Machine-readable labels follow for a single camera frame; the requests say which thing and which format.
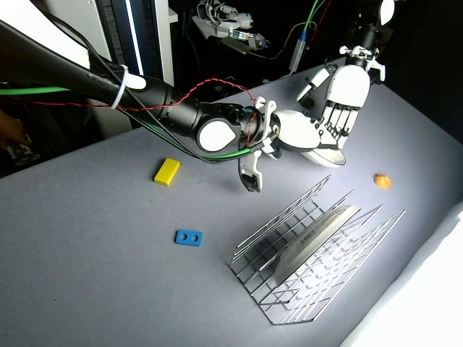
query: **orange object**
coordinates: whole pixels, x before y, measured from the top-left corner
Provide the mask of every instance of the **orange object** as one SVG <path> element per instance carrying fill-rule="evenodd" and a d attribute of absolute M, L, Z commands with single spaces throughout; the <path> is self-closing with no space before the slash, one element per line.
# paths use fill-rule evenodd
<path fill-rule="evenodd" d="M 392 185 L 391 179 L 386 175 L 375 175 L 375 183 L 381 189 L 389 189 Z"/>

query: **white plate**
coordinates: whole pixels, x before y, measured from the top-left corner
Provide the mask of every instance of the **white plate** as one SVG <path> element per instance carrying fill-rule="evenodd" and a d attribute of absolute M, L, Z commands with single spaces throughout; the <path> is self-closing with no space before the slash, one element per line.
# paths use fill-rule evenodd
<path fill-rule="evenodd" d="M 328 211 L 293 239 L 276 266 L 273 274 L 275 285 L 278 287 L 288 279 L 359 210 L 355 206 L 342 206 Z"/>
<path fill-rule="evenodd" d="M 316 148 L 310 152 L 303 152 L 303 156 L 322 166 L 329 168 L 338 168 L 346 163 L 346 157 L 341 150 L 332 150 L 329 148 Z"/>

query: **light strip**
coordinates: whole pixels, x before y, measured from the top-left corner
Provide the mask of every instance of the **light strip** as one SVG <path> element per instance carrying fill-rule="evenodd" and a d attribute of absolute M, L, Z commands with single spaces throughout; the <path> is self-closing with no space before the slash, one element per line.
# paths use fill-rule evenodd
<path fill-rule="evenodd" d="M 125 8 L 127 9 L 127 16 L 129 17 L 129 26 L 130 26 L 130 32 L 132 34 L 133 47 L 135 49 L 135 58 L 137 59 L 138 72 L 141 75 L 144 75 L 142 59 L 140 57 L 140 50 L 138 49 L 137 32 L 135 31 L 135 24 L 133 22 L 132 5 L 130 4 L 130 0 L 125 0 Z"/>

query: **white circular joint cover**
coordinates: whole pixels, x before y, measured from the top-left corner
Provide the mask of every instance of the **white circular joint cover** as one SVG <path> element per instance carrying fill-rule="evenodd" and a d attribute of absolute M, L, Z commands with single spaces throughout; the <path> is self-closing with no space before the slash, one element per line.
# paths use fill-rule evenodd
<path fill-rule="evenodd" d="M 223 150 L 236 134 L 224 121 L 212 121 L 207 123 L 199 133 L 198 142 L 200 146 L 208 152 Z"/>
<path fill-rule="evenodd" d="M 320 144 L 320 135 L 310 118 L 294 110 L 276 111 L 280 120 L 278 138 L 285 144 L 299 149 L 313 149 Z"/>

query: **person's hand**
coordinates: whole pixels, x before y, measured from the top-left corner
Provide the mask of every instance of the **person's hand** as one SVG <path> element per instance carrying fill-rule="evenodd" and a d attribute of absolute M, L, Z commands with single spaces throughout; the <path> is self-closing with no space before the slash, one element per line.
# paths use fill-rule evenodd
<path fill-rule="evenodd" d="M 6 150 L 8 141 L 30 145 L 22 123 L 0 110 L 0 149 Z"/>

